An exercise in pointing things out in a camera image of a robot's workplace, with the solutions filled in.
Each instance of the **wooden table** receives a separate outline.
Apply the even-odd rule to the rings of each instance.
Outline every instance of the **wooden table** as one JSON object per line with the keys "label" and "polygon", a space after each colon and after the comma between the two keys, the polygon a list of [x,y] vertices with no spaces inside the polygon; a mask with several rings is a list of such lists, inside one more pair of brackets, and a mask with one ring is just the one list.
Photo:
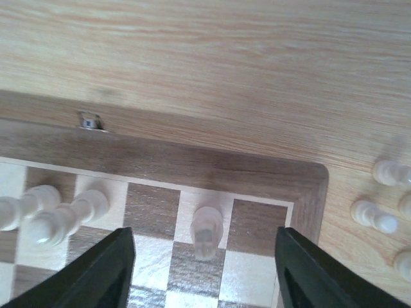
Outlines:
{"label": "wooden table", "polygon": [[30,96],[2,92],[0,116],[74,126],[84,106],[112,132],[325,164],[320,246],[411,304],[392,269],[411,222],[383,235],[349,215],[362,197],[399,215],[405,190],[370,172],[411,164],[408,1],[2,4],[0,88]]}

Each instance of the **chessboard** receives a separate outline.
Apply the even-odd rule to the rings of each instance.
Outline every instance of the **chessboard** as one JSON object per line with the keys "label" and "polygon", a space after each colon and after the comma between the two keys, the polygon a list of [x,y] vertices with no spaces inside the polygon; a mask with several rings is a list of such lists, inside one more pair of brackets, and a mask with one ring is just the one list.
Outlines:
{"label": "chessboard", "polygon": [[[0,304],[113,230],[132,227],[129,307],[277,307],[277,227],[318,241],[328,184],[322,165],[6,120],[0,141],[0,196],[48,184],[63,202],[88,189],[110,201],[105,216],[52,248],[30,245],[25,222],[0,232]],[[204,205],[223,215],[211,261],[195,259],[189,231]]]}

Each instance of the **translucent chess piece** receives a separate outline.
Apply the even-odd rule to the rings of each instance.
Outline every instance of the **translucent chess piece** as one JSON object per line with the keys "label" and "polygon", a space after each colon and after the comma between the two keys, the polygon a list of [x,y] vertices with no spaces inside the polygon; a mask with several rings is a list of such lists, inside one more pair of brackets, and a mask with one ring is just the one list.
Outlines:
{"label": "translucent chess piece", "polygon": [[194,213],[190,231],[196,259],[211,260],[223,237],[223,216],[213,207],[201,207]]}
{"label": "translucent chess piece", "polygon": [[394,268],[406,281],[411,282],[411,252],[400,252],[394,259]]}
{"label": "translucent chess piece", "polygon": [[411,193],[406,195],[399,203],[398,210],[404,217],[411,220]]}
{"label": "translucent chess piece", "polygon": [[100,191],[85,191],[71,204],[62,203],[54,210],[38,212],[26,227],[33,244],[54,246],[77,232],[79,227],[96,221],[109,211],[109,201]]}
{"label": "translucent chess piece", "polygon": [[411,186],[411,167],[382,160],[374,166],[373,176],[378,183],[387,186]]}
{"label": "translucent chess piece", "polygon": [[380,210],[377,205],[368,201],[358,201],[351,207],[353,219],[365,226],[373,227],[383,233],[394,233],[398,229],[395,216]]}
{"label": "translucent chess piece", "polygon": [[33,187],[20,199],[0,197],[0,230],[13,230],[24,218],[34,215],[39,210],[54,209],[60,202],[60,193],[50,185]]}

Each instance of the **chessboard square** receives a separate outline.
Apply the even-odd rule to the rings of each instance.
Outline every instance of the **chessboard square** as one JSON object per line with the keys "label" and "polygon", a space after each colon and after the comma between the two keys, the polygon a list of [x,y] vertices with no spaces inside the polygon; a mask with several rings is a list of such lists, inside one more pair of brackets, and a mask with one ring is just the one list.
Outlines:
{"label": "chessboard square", "polygon": [[167,290],[173,241],[135,235],[134,245],[136,259],[132,285]]}
{"label": "chessboard square", "polygon": [[285,225],[287,207],[235,200],[227,250],[275,255],[277,228]]}
{"label": "chessboard square", "polygon": [[264,308],[262,306],[247,305],[241,303],[224,302],[223,300],[218,301],[218,308]]}
{"label": "chessboard square", "polygon": [[14,263],[18,230],[0,232],[0,262]]}
{"label": "chessboard square", "polygon": [[218,249],[214,259],[200,261],[192,244],[174,242],[167,290],[217,298],[224,258],[225,250]]}
{"label": "chessboard square", "polygon": [[167,291],[166,308],[217,308],[218,299],[201,295]]}
{"label": "chessboard square", "polygon": [[24,220],[17,238],[16,263],[35,268],[61,270],[66,265],[68,238],[56,246],[34,244],[27,232],[28,219]]}
{"label": "chessboard square", "polygon": [[273,257],[227,251],[220,300],[270,307],[276,275]]}
{"label": "chessboard square", "polygon": [[69,238],[69,251],[67,264],[92,248],[111,233],[109,230],[81,226],[78,231]]}
{"label": "chessboard square", "polygon": [[124,211],[127,198],[127,182],[109,180],[106,178],[96,178],[93,176],[78,175],[76,180],[75,196],[96,189],[101,191],[109,200],[110,209],[99,220],[84,223],[87,227],[115,230],[123,226]]}
{"label": "chessboard square", "polygon": [[55,273],[56,271],[50,269],[16,265],[13,297],[22,295],[24,292],[53,276]]}
{"label": "chessboard square", "polygon": [[14,281],[14,264],[0,262],[0,305],[12,298]]}
{"label": "chessboard square", "polygon": [[26,167],[0,162],[0,197],[20,198],[26,183]]}
{"label": "chessboard square", "polygon": [[128,185],[124,227],[133,233],[172,240],[180,191],[154,186]]}
{"label": "chessboard square", "polygon": [[130,287],[127,308],[164,308],[166,292],[146,287]]}
{"label": "chessboard square", "polygon": [[197,209],[203,206],[214,207],[218,209],[223,216],[223,237],[218,245],[219,248],[227,247],[229,236],[232,204],[234,198],[221,191],[209,192],[186,192],[182,191],[180,195],[179,212],[177,214],[177,223],[175,226],[174,241],[192,244],[190,234],[190,226],[193,220],[193,215]]}
{"label": "chessboard square", "polygon": [[51,185],[58,189],[62,203],[71,203],[74,198],[76,175],[61,171],[27,168],[26,190],[39,185]]}

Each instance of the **chess piece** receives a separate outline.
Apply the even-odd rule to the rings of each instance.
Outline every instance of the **chess piece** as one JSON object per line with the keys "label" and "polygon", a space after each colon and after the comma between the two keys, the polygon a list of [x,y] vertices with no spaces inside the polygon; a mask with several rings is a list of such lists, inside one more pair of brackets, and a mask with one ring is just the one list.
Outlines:
{"label": "chess piece", "polygon": [[411,220],[411,193],[406,195],[399,203],[398,210],[404,217]]}
{"label": "chess piece", "polygon": [[394,268],[406,281],[411,282],[411,252],[400,252],[394,259]]}
{"label": "chess piece", "polygon": [[373,176],[378,183],[387,186],[411,186],[411,167],[382,160],[374,166]]}
{"label": "chess piece", "polygon": [[102,192],[85,191],[71,204],[62,203],[53,210],[38,212],[26,231],[32,243],[54,246],[76,233],[82,224],[101,218],[109,208],[109,201]]}
{"label": "chess piece", "polygon": [[20,199],[0,197],[0,230],[16,229],[24,218],[39,210],[54,209],[60,202],[60,193],[50,185],[33,187]]}
{"label": "chess piece", "polygon": [[211,260],[223,237],[223,216],[213,207],[201,207],[194,213],[190,232],[196,259]]}
{"label": "chess piece", "polygon": [[353,219],[365,226],[373,227],[383,233],[394,233],[398,229],[395,216],[380,210],[377,205],[368,201],[358,201],[351,207]]}

